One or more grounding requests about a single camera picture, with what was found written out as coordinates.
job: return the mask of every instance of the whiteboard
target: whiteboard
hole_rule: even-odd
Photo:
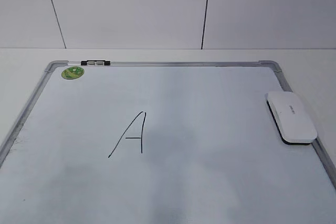
[[[0,223],[336,221],[313,146],[284,144],[272,120],[271,68],[83,66],[65,80],[67,67],[0,168]]]

